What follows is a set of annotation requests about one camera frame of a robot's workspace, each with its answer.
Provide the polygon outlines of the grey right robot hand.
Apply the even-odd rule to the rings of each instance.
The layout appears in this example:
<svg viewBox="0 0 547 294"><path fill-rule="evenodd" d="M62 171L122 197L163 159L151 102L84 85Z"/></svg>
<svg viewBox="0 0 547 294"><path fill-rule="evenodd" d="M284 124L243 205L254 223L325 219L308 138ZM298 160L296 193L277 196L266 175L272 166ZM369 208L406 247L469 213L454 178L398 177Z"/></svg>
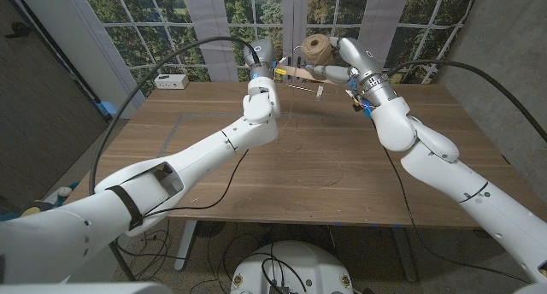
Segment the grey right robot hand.
<svg viewBox="0 0 547 294"><path fill-rule="evenodd" d="M336 84L347 83L353 79L362 87L362 96L373 106L381 106L397 98L396 92L382 73L382 67L373 54L354 38L330 37L329 43L338 52L340 58L350 66L344 68L316 65L312 68L314 74L324 76Z"/></svg>

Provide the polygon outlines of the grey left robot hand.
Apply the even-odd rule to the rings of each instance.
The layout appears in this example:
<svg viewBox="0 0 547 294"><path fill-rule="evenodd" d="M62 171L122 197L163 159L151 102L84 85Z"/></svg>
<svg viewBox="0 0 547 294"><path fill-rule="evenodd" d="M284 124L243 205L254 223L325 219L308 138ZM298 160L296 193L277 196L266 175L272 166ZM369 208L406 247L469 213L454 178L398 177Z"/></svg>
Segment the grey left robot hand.
<svg viewBox="0 0 547 294"><path fill-rule="evenodd" d="M256 63L252 52L248 49L244 53L245 64L249 67L250 79L268 77L274 79L274 42L271 38L261 38L254 41L251 46L257 54L259 62Z"/></svg>

